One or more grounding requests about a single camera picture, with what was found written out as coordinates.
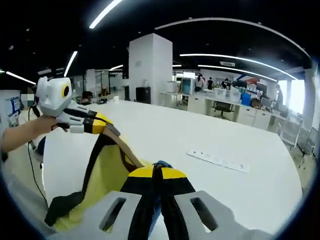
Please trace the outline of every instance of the white cup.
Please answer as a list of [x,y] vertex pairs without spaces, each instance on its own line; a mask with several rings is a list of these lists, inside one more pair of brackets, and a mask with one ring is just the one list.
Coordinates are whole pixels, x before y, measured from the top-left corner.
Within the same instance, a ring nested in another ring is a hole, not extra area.
[[119,103],[119,96],[114,96],[113,97],[114,102],[117,104]]

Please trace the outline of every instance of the black ceiling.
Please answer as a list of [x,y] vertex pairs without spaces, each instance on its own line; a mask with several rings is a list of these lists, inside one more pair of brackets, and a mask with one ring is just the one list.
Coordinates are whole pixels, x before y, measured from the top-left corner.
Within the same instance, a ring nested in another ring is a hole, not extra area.
[[[89,25],[112,0],[1,2],[0,69],[37,82],[38,71],[65,68],[78,55],[69,75],[86,69],[109,69],[128,62],[129,42],[156,33],[173,42],[174,62],[183,68],[220,65],[217,57],[180,54],[222,54],[254,59],[282,70],[311,66],[310,59],[282,37],[255,26],[224,21],[198,21],[155,30],[189,18],[233,18],[274,29],[320,56],[317,8],[305,0],[123,0],[97,25]],[[236,68],[271,76],[274,70],[240,60]],[[1,74],[8,85],[16,78]]]

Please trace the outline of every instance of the power strip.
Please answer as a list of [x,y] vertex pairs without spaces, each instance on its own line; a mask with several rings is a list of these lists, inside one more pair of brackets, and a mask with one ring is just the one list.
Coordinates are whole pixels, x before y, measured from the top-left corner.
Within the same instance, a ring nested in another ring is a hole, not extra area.
[[201,159],[203,161],[206,161],[211,164],[219,165],[228,169],[233,169],[239,172],[248,173],[249,172],[249,166],[245,164],[239,164],[232,161],[227,161],[224,159],[221,159],[219,157],[210,155],[208,152],[199,151],[199,150],[190,150],[187,152],[189,156],[195,157],[197,159]]

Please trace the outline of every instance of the person's hand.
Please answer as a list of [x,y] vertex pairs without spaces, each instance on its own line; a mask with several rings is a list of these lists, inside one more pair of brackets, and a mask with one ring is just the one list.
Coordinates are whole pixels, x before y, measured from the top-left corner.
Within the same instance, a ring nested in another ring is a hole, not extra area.
[[36,136],[47,134],[56,128],[58,128],[57,120],[53,116],[42,115],[33,120],[33,131]]

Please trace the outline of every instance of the cable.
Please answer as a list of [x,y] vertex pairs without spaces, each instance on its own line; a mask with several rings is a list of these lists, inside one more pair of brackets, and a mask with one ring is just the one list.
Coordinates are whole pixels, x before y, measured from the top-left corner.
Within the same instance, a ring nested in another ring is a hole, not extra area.
[[[28,121],[30,121],[30,110],[31,110],[31,107],[29,108],[29,111],[28,111]],[[34,183],[35,183],[36,187],[38,188],[41,196],[43,197],[47,208],[49,208],[47,199],[45,198],[45,196],[44,196],[43,193],[41,192],[40,187],[38,186],[38,183],[37,183],[37,181],[36,181],[35,171],[34,171],[34,165],[32,164],[29,146],[30,146],[30,142],[28,142],[28,154],[29,154],[29,159],[30,159],[30,164],[31,164],[31,169],[32,169],[33,180],[34,180]]]

